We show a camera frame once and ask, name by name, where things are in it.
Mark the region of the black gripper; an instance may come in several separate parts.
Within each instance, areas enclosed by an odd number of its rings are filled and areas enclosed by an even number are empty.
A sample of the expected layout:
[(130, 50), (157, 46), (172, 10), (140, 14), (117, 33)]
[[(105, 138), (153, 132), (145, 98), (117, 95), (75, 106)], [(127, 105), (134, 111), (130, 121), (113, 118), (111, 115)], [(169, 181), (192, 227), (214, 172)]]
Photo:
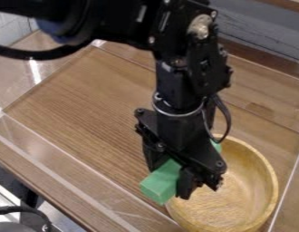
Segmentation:
[[(216, 109), (228, 120), (228, 108), (217, 94), (204, 97), (196, 107), (188, 110), (172, 107), (160, 93), (154, 92), (152, 107), (153, 110), (138, 108), (134, 112), (136, 132), (142, 138), (149, 171), (154, 171), (166, 161), (165, 145), (170, 150), (181, 152), (196, 144), (202, 146), (209, 140), (220, 144), (228, 135), (228, 130), (221, 137), (212, 133)], [(188, 200), (196, 187), (197, 179), (192, 169), (182, 168), (178, 171), (174, 196)]]

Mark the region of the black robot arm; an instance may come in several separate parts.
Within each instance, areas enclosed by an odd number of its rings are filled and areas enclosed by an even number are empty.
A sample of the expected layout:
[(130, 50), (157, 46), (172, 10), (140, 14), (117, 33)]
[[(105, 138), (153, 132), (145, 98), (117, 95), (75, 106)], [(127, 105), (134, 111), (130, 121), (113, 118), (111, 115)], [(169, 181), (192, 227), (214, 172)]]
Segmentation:
[(169, 179), (141, 181), (142, 192), (158, 202), (189, 199), (200, 187), (218, 189), (226, 163), (212, 134), (214, 115), (226, 112), (218, 93), (230, 85), (232, 68), (218, 43), (217, 12), (209, 0), (0, 0), (0, 13), (34, 19), (58, 43), (29, 51), (0, 44), (0, 56), (54, 60), (95, 39), (127, 44), (152, 53), (156, 90), (150, 109), (134, 111), (136, 132), (152, 174)]

